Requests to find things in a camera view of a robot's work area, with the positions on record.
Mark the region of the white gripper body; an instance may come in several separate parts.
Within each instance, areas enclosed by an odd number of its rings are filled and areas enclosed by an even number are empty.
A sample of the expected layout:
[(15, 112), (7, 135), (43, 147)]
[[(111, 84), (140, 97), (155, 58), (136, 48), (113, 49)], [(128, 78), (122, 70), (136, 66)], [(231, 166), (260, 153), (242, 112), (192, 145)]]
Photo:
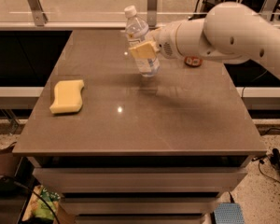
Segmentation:
[(176, 30), (179, 26), (177, 21), (171, 22), (155, 31), (154, 38), (161, 55), (167, 59), (178, 57), (175, 43)]

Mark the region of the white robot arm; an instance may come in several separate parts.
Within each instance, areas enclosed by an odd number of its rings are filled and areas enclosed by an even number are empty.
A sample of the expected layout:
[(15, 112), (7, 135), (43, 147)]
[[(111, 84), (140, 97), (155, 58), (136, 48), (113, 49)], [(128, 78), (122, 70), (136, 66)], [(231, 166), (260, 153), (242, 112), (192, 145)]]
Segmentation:
[(280, 79), (280, 29), (242, 4), (221, 3), (204, 18), (173, 21), (130, 48), (135, 59), (194, 57), (223, 63), (252, 60)]

